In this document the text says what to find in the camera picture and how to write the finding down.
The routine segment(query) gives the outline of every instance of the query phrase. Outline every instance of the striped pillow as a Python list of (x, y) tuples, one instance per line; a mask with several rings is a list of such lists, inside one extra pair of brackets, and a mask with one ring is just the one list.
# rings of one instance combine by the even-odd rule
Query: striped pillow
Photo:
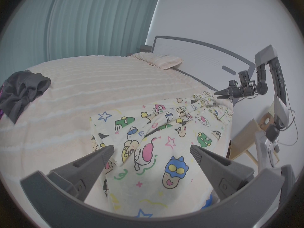
[(168, 69), (182, 63), (183, 59), (170, 55), (157, 55), (152, 52), (138, 52), (132, 55), (160, 69)]

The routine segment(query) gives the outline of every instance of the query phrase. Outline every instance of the curtain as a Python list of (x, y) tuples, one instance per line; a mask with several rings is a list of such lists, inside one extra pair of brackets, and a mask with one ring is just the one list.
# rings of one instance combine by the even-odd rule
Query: curtain
[(0, 82), (49, 60), (139, 51), (157, 1), (23, 0), (0, 35)]

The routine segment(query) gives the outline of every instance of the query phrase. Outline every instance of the white headboard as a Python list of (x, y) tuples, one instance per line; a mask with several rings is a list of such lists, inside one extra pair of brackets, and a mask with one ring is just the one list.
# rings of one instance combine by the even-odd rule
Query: white headboard
[(251, 78), (255, 70), (255, 64), (240, 55), (192, 39), (156, 36), (152, 52), (184, 59), (183, 63), (174, 69), (195, 78), (215, 91), (227, 88), (230, 80), (239, 81), (240, 71), (248, 70)]

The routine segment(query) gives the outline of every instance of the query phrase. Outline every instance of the dark gray fabric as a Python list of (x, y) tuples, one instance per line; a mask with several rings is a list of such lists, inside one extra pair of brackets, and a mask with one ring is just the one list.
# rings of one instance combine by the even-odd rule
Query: dark gray fabric
[(15, 124), (26, 105), (42, 95), (50, 86), (51, 79), (31, 72), (16, 72), (3, 85), (0, 109)]

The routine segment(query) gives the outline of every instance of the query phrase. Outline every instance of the white wall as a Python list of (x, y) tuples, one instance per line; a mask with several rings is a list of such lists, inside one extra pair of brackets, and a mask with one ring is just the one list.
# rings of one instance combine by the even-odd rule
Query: white wall
[[(272, 44), (278, 51), (299, 132), (296, 145), (280, 145), (279, 164), (292, 164), (298, 176), (304, 165), (304, 40), (280, 0), (159, 0), (146, 44), (153, 45), (156, 35), (201, 40), (233, 51), (252, 62), (258, 51)], [(231, 137), (252, 118), (259, 121), (271, 105), (274, 89), (269, 72), (267, 82), (266, 95), (245, 99), (234, 107)], [(279, 140), (294, 143), (294, 125), (282, 132)]]

